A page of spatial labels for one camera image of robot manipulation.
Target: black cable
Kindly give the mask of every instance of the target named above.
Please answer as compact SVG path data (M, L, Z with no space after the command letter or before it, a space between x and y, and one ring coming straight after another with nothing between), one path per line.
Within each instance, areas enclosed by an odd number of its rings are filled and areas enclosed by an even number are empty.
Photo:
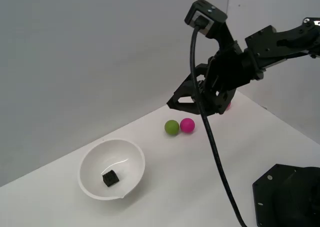
M223 169L222 164L221 164L221 160L220 160L220 157L219 157L219 153L218 153L218 149L217 149L216 142L215 142L215 139L214 139L214 135L212 134L211 127L210 127L210 124L209 124L209 121L208 121L208 118L207 118L207 114L206 114L205 108L204 108L203 103L202 103L202 97L201 97L201 94L199 92L197 76L196 76L195 51L196 51L197 34L198 34L200 29L201 29L201 27L198 26L198 25L196 25L194 27L194 30L193 30L193 33L192 33L192 38L191 38L191 45L190 45L190 70L191 70L191 78L192 78L193 87L194 87L195 102L196 102L196 105L197 105L197 107L199 109L199 112L201 114L202 121L203 121L205 130L206 130L206 133L208 135L208 138L209 138L209 142L210 142L210 145L211 145L211 149L212 149L213 157L214 157L214 160L215 160L215 163L216 163L216 167L217 167L218 172L220 174L220 178L222 180L222 183L223 183L224 189L226 191L226 194L227 194L227 196L228 196L228 198L230 200L230 203L232 205L232 208L234 210L235 216L238 219L238 221L239 221L239 223L240 223L240 225L242 227L247 227L245 222L244 222L244 220L241 217L241 214L240 214L240 211L238 209L237 203L235 201L235 198L234 198L234 196L233 196L233 194L231 192L230 186L228 184L224 169Z

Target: green ball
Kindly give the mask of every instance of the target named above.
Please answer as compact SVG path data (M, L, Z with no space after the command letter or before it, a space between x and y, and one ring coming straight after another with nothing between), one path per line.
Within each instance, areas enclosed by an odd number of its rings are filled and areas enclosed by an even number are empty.
M164 125L164 130L167 134L175 136L180 129L179 123L175 120L168 120Z

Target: pink ball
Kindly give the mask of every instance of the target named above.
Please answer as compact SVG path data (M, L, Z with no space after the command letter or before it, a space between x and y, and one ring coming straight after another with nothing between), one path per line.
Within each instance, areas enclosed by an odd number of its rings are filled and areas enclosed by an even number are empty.
M180 122L180 129L182 132L191 133L195 129L195 122L191 118L184 118Z

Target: ball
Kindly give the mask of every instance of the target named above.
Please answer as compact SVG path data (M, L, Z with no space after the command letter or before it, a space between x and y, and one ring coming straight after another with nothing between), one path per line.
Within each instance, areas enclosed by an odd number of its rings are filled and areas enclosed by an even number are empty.
M179 129L179 123L175 120L168 120L164 125L165 132L171 136L177 135Z
M191 118L184 118L180 122L180 128L182 132L191 133L195 129L195 122Z

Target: gray wall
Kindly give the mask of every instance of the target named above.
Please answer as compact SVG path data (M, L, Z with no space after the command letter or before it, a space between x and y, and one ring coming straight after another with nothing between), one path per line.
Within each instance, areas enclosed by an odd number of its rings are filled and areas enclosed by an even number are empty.
M194 1L0 0L0 186L163 106L189 73Z
M272 25L278 32L320 16L319 0L229 0L228 25L242 49L245 38ZM273 66L240 91L320 144L320 59L309 56Z

